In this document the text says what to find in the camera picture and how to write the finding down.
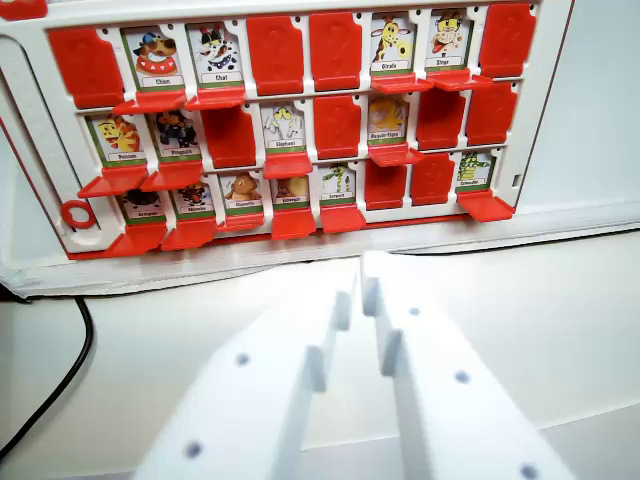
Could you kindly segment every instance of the cartoon dog card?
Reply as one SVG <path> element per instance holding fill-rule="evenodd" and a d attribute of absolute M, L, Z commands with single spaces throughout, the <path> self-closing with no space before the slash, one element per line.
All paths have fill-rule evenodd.
<path fill-rule="evenodd" d="M 244 85 L 238 39 L 224 23 L 187 25 L 187 36 L 200 87 Z"/>
<path fill-rule="evenodd" d="M 405 141 L 409 105 L 392 95 L 374 96 L 369 103 L 368 144 Z"/>
<path fill-rule="evenodd" d="M 125 28 L 121 34 L 138 90 L 184 87 L 176 42 L 165 37 L 159 27 Z"/>
<path fill-rule="evenodd" d="M 375 13 L 371 21 L 371 75 L 411 73 L 415 25 L 409 14 Z"/>
<path fill-rule="evenodd" d="M 162 200 L 158 192 L 135 189 L 116 197 L 127 225 L 165 222 Z"/>
<path fill-rule="evenodd" d="M 322 180 L 320 205 L 337 205 L 356 202 L 356 172 L 346 163 L 318 166 Z"/>
<path fill-rule="evenodd" d="M 153 144 L 161 162 L 200 160 L 200 144 L 193 121 L 182 110 L 147 115 Z"/>
<path fill-rule="evenodd" d="M 258 181 L 249 173 L 220 175 L 218 178 L 227 215 L 262 212 L 262 195 Z"/>
<path fill-rule="evenodd" d="M 134 124 L 111 113 L 91 115 L 85 120 L 103 167 L 146 163 L 140 147 L 140 135 Z"/>
<path fill-rule="evenodd" d="M 274 210 L 308 207 L 309 178 L 304 175 L 271 180 L 271 196 Z"/>
<path fill-rule="evenodd" d="M 304 115 L 293 102 L 270 103 L 260 107 L 262 131 L 267 153 L 306 150 Z"/>
<path fill-rule="evenodd" d="M 464 10 L 433 10 L 427 46 L 427 71 L 455 70 L 467 66 L 473 22 Z"/>
<path fill-rule="evenodd" d="M 215 217 L 211 191 L 206 183 L 198 182 L 171 190 L 171 203 L 178 220 Z"/>
<path fill-rule="evenodd" d="M 491 186 L 496 159 L 489 152 L 469 152 L 460 160 L 456 192 L 485 190 Z"/>

